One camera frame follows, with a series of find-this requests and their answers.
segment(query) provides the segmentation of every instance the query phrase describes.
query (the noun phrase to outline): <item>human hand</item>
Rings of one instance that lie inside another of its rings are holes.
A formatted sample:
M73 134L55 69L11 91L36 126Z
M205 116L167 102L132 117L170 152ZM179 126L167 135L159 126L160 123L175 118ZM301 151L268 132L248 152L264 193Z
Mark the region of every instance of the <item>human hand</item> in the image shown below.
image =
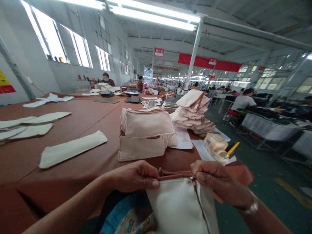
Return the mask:
M221 163L197 160L191 164L191 173L201 184L212 188L225 202L242 210L252 205L251 193Z
M108 173L113 186L120 192L134 192L139 189L156 189L159 182L158 170L146 161L140 160L116 168Z

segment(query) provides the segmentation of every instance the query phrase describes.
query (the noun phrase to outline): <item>yellow floor line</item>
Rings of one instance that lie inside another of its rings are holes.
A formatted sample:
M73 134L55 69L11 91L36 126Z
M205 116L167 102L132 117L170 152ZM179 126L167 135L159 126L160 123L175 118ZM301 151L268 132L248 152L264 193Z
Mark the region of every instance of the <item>yellow floor line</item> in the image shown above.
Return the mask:
M295 190L293 187L291 187L289 184L287 184L281 178L275 178L273 180L276 183L278 183L280 186L282 186L284 189L286 189L291 195L293 195L301 205L312 210L312 200L311 199L304 197L301 193L299 193L297 190Z

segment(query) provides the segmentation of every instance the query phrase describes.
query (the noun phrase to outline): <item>red stool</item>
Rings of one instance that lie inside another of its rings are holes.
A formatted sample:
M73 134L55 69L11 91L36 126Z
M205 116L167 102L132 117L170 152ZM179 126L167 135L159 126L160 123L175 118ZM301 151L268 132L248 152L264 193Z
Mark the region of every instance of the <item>red stool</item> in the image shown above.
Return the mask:
M237 121L241 118L239 113L234 112L233 110L228 110L225 116L223 117L222 125L225 127L235 127Z

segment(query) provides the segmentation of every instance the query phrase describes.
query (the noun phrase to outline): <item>fluorescent light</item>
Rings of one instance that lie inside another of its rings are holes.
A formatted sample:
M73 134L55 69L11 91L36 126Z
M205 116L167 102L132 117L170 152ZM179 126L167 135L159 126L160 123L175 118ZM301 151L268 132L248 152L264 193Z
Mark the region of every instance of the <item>fluorescent light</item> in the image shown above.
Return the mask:
M98 10L103 10L102 4L103 2L95 1L95 0L57 0L66 3L77 4L81 6L91 7Z
M248 81L234 81L234 83L249 84L250 82L248 82Z
M141 10L150 11L153 13L158 13L161 15L166 15L166 16L170 16L170 17L174 17L174 18L178 18L178 19L183 19L186 21L192 21L195 23L199 23L201 20L201 18L198 16L189 15L189 14L185 14L185 13L181 13L181 12L177 12L177 11L173 11L173 10L168 10L166 8L156 7L153 5L149 5L149 4L145 4L145 3L141 3L141 2L136 2L136 1L132 1L132 0L108 0L108 2L126 5L126 6L130 6L133 8L138 8Z
M135 10L116 7L116 6L114 6L112 9L113 9L114 14L117 14L117 15L132 17L132 18L136 18L140 20L146 20L146 21L168 25L171 27L176 27L176 28L185 29L189 31L195 30L195 25L181 22L175 19L173 20L173 19L169 19L166 17L162 17L162 16L152 15L152 14L148 14L145 12L135 11Z

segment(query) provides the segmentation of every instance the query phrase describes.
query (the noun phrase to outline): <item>fingernail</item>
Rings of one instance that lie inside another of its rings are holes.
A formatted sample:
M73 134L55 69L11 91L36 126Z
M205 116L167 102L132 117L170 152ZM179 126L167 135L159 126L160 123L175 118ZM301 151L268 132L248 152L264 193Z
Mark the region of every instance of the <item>fingernail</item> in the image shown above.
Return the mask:
M153 188L158 188L159 187L159 181L158 180L153 180L152 187Z
M206 176L205 176L205 174L202 173L202 172L197 173L196 177L197 177L197 179L198 179L199 181L201 181L201 182L205 182L205 181L206 181Z

